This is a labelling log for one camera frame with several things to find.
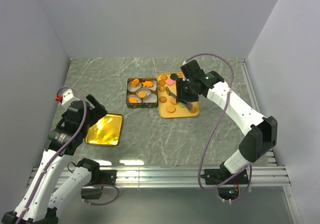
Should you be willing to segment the metal tongs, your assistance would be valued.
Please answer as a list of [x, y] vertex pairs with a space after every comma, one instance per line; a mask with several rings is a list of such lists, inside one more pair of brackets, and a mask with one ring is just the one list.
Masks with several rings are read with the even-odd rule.
[[193, 105], [191, 102], [178, 99], [176, 94], [174, 94], [168, 87], [165, 88], [165, 91], [169, 96], [175, 98], [177, 103], [182, 103], [190, 112], [193, 110]]

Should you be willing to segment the green cookie tin box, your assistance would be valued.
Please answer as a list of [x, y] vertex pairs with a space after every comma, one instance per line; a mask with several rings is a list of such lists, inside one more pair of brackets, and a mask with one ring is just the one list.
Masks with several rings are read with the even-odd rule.
[[158, 84], [156, 78], [128, 78], [126, 86], [126, 106], [128, 108], [156, 108]]

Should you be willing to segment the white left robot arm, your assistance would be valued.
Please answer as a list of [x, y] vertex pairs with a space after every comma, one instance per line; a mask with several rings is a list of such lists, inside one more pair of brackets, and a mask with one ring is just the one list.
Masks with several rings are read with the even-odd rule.
[[105, 107], [91, 94], [76, 98], [68, 89], [56, 96], [66, 108], [55, 129], [48, 134], [42, 160], [24, 198], [15, 210], [3, 215], [2, 223], [57, 223], [58, 215], [83, 186], [100, 184], [100, 165], [84, 158], [71, 177], [59, 188], [56, 184], [83, 143], [89, 128], [107, 115]]

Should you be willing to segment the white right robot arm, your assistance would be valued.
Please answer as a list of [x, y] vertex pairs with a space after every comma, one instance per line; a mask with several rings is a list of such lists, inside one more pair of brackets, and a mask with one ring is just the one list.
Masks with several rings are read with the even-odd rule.
[[219, 168], [221, 180], [232, 183], [238, 172], [272, 149], [277, 142], [277, 121], [265, 117], [248, 105], [215, 71], [205, 73], [196, 60], [184, 62], [182, 78], [176, 80], [176, 100], [184, 104], [196, 102], [202, 95], [219, 106], [244, 135], [237, 151]]

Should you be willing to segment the orange fish cookie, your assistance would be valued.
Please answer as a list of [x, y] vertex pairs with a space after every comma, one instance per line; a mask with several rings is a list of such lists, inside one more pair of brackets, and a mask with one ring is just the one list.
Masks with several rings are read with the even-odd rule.
[[133, 88], [138, 88], [138, 87], [140, 87], [140, 80], [139, 79], [133, 79], [132, 80], [132, 82], [131, 82], [131, 86], [133, 87]]
[[142, 85], [144, 88], [152, 88], [154, 84], [152, 81], [144, 81], [142, 82]]

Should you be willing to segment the round orange chip cookie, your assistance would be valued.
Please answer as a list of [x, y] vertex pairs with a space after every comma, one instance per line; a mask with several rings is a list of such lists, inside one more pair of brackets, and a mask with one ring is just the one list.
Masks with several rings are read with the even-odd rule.
[[140, 98], [145, 98], [147, 96], [147, 93], [145, 91], [139, 91], [137, 93], [137, 95], [140, 97]]

